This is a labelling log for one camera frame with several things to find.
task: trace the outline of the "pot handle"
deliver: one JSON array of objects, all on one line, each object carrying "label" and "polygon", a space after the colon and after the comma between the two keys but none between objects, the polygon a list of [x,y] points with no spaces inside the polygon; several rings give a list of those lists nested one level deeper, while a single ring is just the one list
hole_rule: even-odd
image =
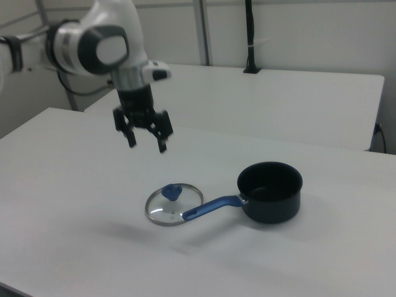
[{"label": "pot handle", "polygon": [[209,201],[198,207],[190,209],[182,214],[183,220],[191,221],[195,218],[199,218],[202,215],[206,215],[209,212],[213,212],[223,206],[234,206],[241,207],[245,203],[245,200],[240,198],[240,196],[224,196],[217,198],[215,200]]}]

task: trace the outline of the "blue knob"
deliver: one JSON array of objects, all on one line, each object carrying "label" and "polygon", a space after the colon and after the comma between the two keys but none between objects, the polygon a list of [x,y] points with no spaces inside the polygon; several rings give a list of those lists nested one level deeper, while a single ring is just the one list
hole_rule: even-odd
[{"label": "blue knob", "polygon": [[169,184],[162,188],[161,194],[163,197],[169,199],[170,201],[176,201],[182,191],[183,188],[180,185]]}]

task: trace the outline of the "saucepan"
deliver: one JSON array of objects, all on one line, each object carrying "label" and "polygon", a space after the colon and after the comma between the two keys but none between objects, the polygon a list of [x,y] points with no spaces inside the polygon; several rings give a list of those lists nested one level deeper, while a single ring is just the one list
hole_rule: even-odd
[{"label": "saucepan", "polygon": [[227,205],[242,207],[252,220],[268,224],[285,222],[298,213],[303,178],[290,165],[274,161],[251,165],[241,172],[237,185],[240,194],[187,210],[183,219],[191,221]]}]

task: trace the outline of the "table surface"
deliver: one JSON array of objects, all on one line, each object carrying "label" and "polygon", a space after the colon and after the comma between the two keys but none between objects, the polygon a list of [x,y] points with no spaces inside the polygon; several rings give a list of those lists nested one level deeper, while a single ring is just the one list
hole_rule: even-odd
[{"label": "table surface", "polygon": [[[152,84],[155,108],[176,126],[367,150],[384,78],[378,75],[170,65]],[[85,110],[113,116],[112,91]]]},{"label": "table surface", "polygon": [[[394,296],[396,156],[177,126],[161,155],[136,138],[48,109],[0,140],[0,282],[34,297]],[[234,207],[175,227],[145,217],[166,184],[208,201],[260,161],[303,176],[286,223]]]}]

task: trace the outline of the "pot lid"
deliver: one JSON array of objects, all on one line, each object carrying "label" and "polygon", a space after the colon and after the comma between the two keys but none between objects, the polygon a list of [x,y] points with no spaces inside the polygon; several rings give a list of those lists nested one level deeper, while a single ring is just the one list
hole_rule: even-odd
[{"label": "pot lid", "polygon": [[200,206],[204,197],[190,184],[169,184],[156,190],[147,199],[145,212],[148,219],[160,226],[177,226],[185,223],[182,214]]}]

